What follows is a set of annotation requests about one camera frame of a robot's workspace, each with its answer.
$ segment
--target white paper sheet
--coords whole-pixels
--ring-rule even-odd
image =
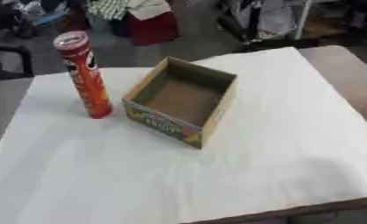
[[[207,59],[237,97],[203,150],[128,120],[148,68],[103,69],[113,115],[65,74],[32,83],[0,143],[0,224],[169,224],[367,197],[367,123],[292,48]]]

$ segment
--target pringles can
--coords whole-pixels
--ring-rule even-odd
[[[95,119],[109,114],[112,110],[111,104],[87,33],[63,33],[54,40],[53,45],[60,52],[88,114]]]

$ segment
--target chair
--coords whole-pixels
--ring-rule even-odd
[[[2,63],[0,62],[0,80],[12,80],[20,78],[32,78],[34,77],[32,69],[32,56],[31,53],[24,46],[3,45],[0,44],[0,52],[17,53],[21,57],[23,72],[13,73],[3,70]]]

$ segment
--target cardboard box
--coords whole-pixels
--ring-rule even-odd
[[[123,102],[131,120],[201,149],[229,106],[235,85],[234,74],[166,58]]]

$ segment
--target pringles can lid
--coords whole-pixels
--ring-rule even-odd
[[[53,45],[61,51],[74,50],[88,43],[88,34],[84,31],[70,31],[59,35]]]

